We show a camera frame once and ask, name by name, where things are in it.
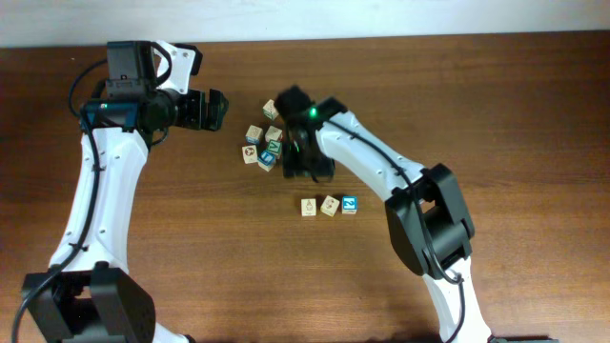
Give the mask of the green V block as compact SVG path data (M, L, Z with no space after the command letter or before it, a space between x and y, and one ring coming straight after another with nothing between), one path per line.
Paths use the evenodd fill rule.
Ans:
M266 151L274 155L276 159L279 159L282 154L282 142L277 140L270 140L267 143Z

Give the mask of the blue D block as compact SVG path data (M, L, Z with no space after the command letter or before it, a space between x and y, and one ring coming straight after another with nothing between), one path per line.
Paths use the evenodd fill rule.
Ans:
M315 198L303 198L300 201L302 216L316 216L317 205Z

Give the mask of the yellow-edged picture block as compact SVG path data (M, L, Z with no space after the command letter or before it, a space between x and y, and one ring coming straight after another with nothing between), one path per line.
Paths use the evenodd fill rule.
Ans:
M340 202L336 198L327 195L321 203L320 210L322 213L333 217L336 214L339 205Z

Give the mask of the blue letter block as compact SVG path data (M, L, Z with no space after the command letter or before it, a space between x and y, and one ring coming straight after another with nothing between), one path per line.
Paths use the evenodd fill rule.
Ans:
M341 202L341 212L343 214L356 214L358 209L356 196L343 196Z

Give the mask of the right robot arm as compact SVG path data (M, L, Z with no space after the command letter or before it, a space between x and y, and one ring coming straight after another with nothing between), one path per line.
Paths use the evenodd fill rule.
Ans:
M475 227L455 175L393 150L333 97L315 102L292 86L274 106L287 133L284 175L318 181L333 178L337 164L347 168L383 202L393 250L425 282L441 341L493 341L471 275Z

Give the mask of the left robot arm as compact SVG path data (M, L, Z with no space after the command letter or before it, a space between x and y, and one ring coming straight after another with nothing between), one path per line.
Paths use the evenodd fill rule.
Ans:
M218 131L229 103L196 91L202 52L165 41L114 41L105 78L71 106L82 131L71 214L45 272L28 274L18 316L49 342L180 342L152 297L129 274L128 236L137 182L150 151L172 127Z

